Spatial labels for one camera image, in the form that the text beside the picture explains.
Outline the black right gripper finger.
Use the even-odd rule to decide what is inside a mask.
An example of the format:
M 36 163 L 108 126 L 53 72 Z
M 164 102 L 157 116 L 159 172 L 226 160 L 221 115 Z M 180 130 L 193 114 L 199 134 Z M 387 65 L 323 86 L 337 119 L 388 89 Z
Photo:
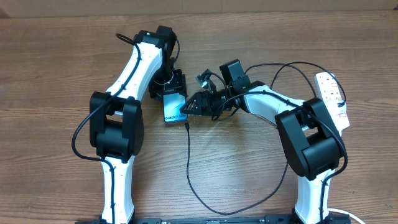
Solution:
M 186 103 L 180 108 L 180 112 L 183 113 L 184 106 L 200 106 L 202 108 L 203 103 L 203 92 L 199 91 L 195 93 Z
M 202 110 L 200 106 L 184 106 L 183 113 L 194 115 L 194 116 L 204 116 L 205 112 Z

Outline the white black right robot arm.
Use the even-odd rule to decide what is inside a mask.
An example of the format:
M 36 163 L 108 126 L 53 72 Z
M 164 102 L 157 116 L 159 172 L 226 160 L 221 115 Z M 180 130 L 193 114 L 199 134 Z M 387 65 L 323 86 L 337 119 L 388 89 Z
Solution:
M 258 115 L 278 130 L 287 166 L 298 176 L 297 202 L 292 213 L 266 215 L 264 223 L 351 223 L 351 215 L 328 208 L 331 178 L 342 173 L 348 155 L 341 134 L 345 126 L 335 116 L 344 113 L 343 99 L 327 100 L 319 87 L 314 97 L 297 100 L 277 93 L 263 82 L 250 81 L 238 59 L 220 66 L 224 90 L 216 91 L 205 70 L 197 79 L 203 91 L 195 93 L 182 113 L 209 116 L 213 121 L 226 110 Z

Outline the blue Galaxy smartphone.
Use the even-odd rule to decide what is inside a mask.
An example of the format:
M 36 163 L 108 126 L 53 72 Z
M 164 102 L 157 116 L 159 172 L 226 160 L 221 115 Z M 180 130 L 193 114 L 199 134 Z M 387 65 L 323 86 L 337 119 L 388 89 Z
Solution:
M 186 121 L 187 115 L 180 112 L 186 103 L 186 98 L 179 93 L 164 95 L 164 121 L 166 123 Z

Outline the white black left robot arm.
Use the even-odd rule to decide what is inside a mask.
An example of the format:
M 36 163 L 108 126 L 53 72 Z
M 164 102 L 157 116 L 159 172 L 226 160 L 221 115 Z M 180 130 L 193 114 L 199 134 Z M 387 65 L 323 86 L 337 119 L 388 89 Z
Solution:
M 133 38 L 132 54 L 118 79 L 94 92 L 90 113 L 72 136 L 72 150 L 81 159 L 99 161 L 104 174 L 104 209 L 96 223 L 133 223 L 132 168 L 144 142 L 142 99 L 145 92 L 163 102 L 166 123 L 187 120 L 180 111 L 187 98 L 185 75 L 175 68 L 179 47 L 170 27 L 141 30 Z

